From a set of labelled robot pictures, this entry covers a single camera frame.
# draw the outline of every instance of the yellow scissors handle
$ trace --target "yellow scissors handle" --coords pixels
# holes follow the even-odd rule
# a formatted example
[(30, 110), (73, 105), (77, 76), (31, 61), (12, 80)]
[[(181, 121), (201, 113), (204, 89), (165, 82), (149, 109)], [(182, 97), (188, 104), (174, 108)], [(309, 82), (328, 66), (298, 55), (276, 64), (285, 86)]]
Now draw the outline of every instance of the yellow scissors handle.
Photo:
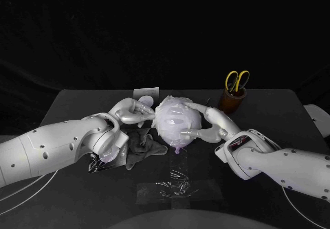
[(228, 79), (230, 79), (233, 73), (237, 73), (237, 80), (236, 80), (236, 82), (234, 82), (234, 84), (233, 84), (233, 89), (234, 89), (236, 84), (237, 84), (237, 81), (238, 81), (238, 75), (240, 75), (240, 73), (238, 73), (237, 71), (231, 71), (230, 74), (228, 74), (228, 76), (227, 76), (227, 79), (225, 79), (225, 88), (227, 88), (228, 91), (230, 91), (230, 88), (228, 88)]
[(238, 81), (237, 81), (237, 88), (236, 88), (236, 91), (240, 90), (240, 81), (241, 81), (241, 77), (243, 77), (243, 75), (244, 75), (246, 73), (249, 73), (249, 78), (247, 78), (247, 81), (246, 81), (246, 83), (244, 83), (244, 85), (243, 85), (241, 88), (244, 88), (244, 86), (246, 86), (247, 83), (249, 83), (249, 80), (250, 80), (250, 71), (243, 71), (243, 72), (240, 73), (240, 78), (238, 78)]

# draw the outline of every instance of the cup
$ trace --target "cup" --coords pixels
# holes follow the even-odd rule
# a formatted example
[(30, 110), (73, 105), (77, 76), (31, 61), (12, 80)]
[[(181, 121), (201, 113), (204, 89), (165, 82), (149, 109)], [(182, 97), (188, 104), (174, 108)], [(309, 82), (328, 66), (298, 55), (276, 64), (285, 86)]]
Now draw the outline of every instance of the cup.
[(247, 96), (247, 89), (243, 88), (238, 92), (234, 93), (234, 95), (230, 93), (228, 89), (224, 89), (221, 101), (218, 104), (218, 109), (224, 111), (225, 114), (231, 114), (237, 111), (243, 100)]

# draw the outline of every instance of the scissors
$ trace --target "scissors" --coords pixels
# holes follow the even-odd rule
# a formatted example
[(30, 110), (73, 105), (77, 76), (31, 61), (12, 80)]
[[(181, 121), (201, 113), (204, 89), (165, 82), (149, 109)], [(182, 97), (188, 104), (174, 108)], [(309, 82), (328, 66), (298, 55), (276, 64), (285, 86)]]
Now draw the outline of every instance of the scissors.
[[(234, 78), (234, 81), (233, 81), (233, 85), (231, 85), (231, 88), (228, 88), (228, 79), (231, 77), (233, 74), (237, 74), (236, 78)], [(244, 83), (241, 83), (241, 78), (243, 78), (243, 75), (249, 73), (249, 77), (247, 77), (247, 80)], [(250, 71), (243, 71), (241, 73), (238, 73), (237, 71), (231, 71), (231, 73), (228, 74), (227, 76), (227, 79), (225, 79), (225, 88), (227, 90), (230, 91), (230, 93), (233, 93), (234, 89), (236, 89), (236, 92), (238, 90), (241, 90), (244, 88), (244, 86), (247, 85), (249, 83), (249, 80), (250, 80)]]

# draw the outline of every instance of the table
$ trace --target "table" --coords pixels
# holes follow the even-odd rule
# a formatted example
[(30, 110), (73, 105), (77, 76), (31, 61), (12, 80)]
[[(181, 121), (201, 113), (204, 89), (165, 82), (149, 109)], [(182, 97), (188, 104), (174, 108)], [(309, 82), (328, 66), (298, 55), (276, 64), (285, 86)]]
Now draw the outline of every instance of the table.
[[(174, 95), (205, 104), (211, 98), (210, 106), (217, 106), (221, 94), (223, 90), (161, 90), (161, 101)], [(41, 126), (109, 112), (116, 103), (132, 96), (133, 91), (129, 90), (64, 90)], [(259, 130), (283, 148), (329, 154), (322, 134), (292, 90), (249, 90), (240, 109), (230, 117), (243, 130)], [(164, 143), (155, 129), (152, 134), (156, 141)], [(189, 178), (215, 179), (224, 196), (221, 200), (191, 202), (191, 208), (231, 213), (285, 229), (318, 228), (296, 212), (282, 187), (266, 174), (247, 181), (236, 175), (214, 153), (220, 144), (197, 139), (187, 148)], [(169, 153), (146, 158), (132, 171), (119, 167), (93, 174), (89, 174), (90, 156), (86, 155), (74, 165), (58, 171), (42, 192), (0, 216), (0, 228), (107, 228), (136, 215), (171, 209), (171, 204), (136, 204), (138, 184), (169, 179)], [(4, 201), (2, 209), (25, 200), (51, 176), (47, 175), (45, 181), (37, 183), (28, 192), (19, 193), (12, 201)], [(32, 179), (9, 185), (5, 191), (28, 184)], [(330, 204), (292, 190), (287, 193), (305, 215), (330, 227)]]

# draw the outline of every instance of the screw hole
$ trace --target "screw hole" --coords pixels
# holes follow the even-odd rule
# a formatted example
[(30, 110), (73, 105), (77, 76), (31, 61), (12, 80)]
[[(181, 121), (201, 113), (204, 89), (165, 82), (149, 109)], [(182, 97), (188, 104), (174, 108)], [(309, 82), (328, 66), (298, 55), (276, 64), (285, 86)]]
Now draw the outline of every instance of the screw hole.
[(48, 152), (44, 153), (44, 158), (48, 159)]

